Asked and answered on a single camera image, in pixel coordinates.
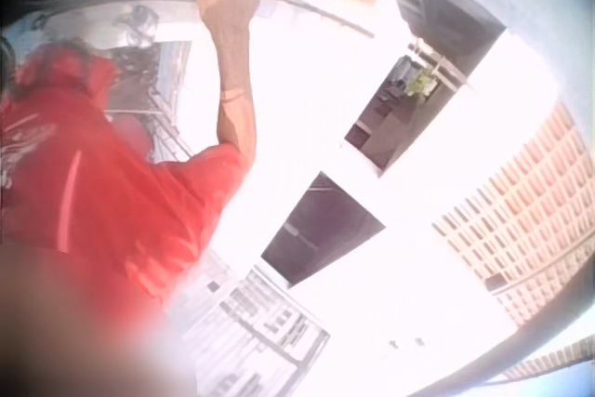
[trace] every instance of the man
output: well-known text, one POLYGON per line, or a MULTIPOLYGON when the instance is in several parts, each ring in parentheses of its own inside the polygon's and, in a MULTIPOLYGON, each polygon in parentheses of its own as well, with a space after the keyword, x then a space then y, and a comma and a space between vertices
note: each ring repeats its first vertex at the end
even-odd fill
MULTIPOLYGON (((258 0, 198 6, 218 54, 219 145, 186 163, 150 165, 102 112, 115 66, 78 46, 43 46, 24 64, 1 114, 3 241, 82 257, 167 303, 256 150, 248 26, 258 0)), ((135 316, 92 274, 77 276, 92 299, 135 316)))

